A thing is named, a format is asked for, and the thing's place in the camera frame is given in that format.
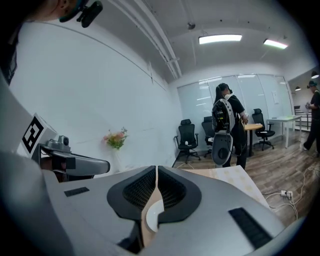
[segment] office chair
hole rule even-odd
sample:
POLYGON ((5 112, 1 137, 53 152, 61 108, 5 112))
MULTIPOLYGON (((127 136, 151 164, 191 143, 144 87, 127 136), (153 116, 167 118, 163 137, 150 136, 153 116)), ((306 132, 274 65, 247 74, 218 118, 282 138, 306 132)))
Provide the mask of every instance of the office chair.
POLYGON ((187 163, 189 157, 196 157, 201 160, 198 153, 194 150, 198 146, 198 133, 195 134, 195 125, 191 123, 190 119, 182 120, 179 126, 179 132, 181 136, 180 144, 178 142, 178 136, 175 136, 176 143, 180 152, 176 159, 179 159, 181 153, 186 156, 185 163, 187 163))
POLYGON ((275 135, 275 133, 276 133, 275 131, 271 130, 271 126, 273 125, 273 123, 268 123, 269 130, 266 130, 264 115, 262 114, 260 108, 254 109, 254 114, 252 114, 252 118, 256 124, 262 124, 262 128, 256 130, 255 134, 258 137, 261 137, 263 139, 263 141, 259 141, 259 143, 256 143, 256 144, 259 144, 259 145, 262 144, 262 151, 264 151, 265 144, 271 146, 272 149, 275 149, 275 147, 271 144, 271 142, 268 141, 268 138, 275 135))
POLYGON ((209 138, 213 138, 215 136, 215 131, 213 129, 213 126, 212 126, 212 116, 206 116, 203 118, 203 122, 201 123, 203 129, 204 129, 204 132, 205 132, 205 143, 208 145, 208 146, 211 146, 211 148, 208 150, 207 153, 205 153, 205 155, 203 156, 204 158, 207 157, 207 155, 211 154, 212 153, 212 142, 211 141, 208 141, 209 138))

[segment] ceiling pipe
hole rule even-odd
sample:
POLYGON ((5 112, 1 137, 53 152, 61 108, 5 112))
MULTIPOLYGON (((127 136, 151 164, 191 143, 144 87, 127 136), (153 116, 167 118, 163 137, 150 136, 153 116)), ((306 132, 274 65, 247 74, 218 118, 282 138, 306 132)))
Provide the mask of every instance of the ceiling pipe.
POLYGON ((167 64, 172 76, 174 79, 178 78, 177 72, 174 69, 172 63, 168 62, 170 60, 168 54, 166 53, 164 47, 160 43, 159 39, 156 37, 154 33, 152 33, 151 28, 149 27, 146 22, 141 22, 141 24, 138 22, 142 19, 142 17, 137 13, 136 10, 133 9, 133 7, 129 4, 127 4, 125 1, 120 0, 120 2, 129 10, 126 11, 122 6, 120 6, 115 0, 108 0, 111 4, 113 4, 116 8, 118 8, 124 15, 126 15, 136 26, 138 29, 141 30, 141 32, 151 41, 151 43, 154 45, 154 47, 159 51, 161 57, 163 58, 164 62, 167 64))
MULTIPOLYGON (((141 8, 141 10, 147 15, 147 17, 152 22, 152 25, 154 25, 154 27, 156 28, 156 30, 160 34, 162 40, 164 41, 165 46, 167 47, 167 49, 169 50, 169 53, 171 54, 171 59, 176 60, 177 57, 175 55, 175 52, 174 52, 166 34, 165 34, 165 32, 163 31, 162 27, 160 26, 160 24, 157 21, 157 19, 155 18, 155 16, 150 12, 148 7, 142 2, 142 0, 134 0, 134 1, 141 8)), ((178 61, 176 60, 176 61, 174 61, 174 63, 175 63, 176 69, 178 70, 179 76, 182 77, 182 73, 181 73, 181 69, 180 69, 178 61)))

